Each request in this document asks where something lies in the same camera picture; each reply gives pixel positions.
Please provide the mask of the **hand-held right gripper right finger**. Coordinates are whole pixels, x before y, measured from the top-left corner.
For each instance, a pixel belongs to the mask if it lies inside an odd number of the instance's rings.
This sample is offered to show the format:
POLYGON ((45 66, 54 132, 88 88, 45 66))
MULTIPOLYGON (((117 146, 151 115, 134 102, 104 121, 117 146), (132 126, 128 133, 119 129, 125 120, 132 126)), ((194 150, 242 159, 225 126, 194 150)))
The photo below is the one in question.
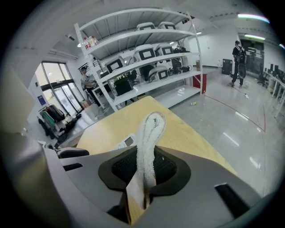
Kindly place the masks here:
POLYGON ((166 147, 157 147, 185 161, 191 170, 188 183, 176 194, 157 196, 138 220, 139 228, 217 228, 234 216, 216 187, 227 184, 252 208, 261 197, 246 182, 220 164, 166 147))

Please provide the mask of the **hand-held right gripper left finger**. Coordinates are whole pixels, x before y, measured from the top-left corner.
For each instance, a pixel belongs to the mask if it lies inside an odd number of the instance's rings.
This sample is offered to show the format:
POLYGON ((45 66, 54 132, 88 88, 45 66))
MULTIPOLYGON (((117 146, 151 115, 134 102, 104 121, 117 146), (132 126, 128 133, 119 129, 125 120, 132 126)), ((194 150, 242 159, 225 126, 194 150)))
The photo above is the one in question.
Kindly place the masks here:
POLYGON ((59 159, 44 154, 53 184, 68 210, 70 228, 128 228, 130 225, 107 212, 120 204, 121 191, 109 189, 98 175, 100 165, 125 152, 127 147, 97 155, 59 159))

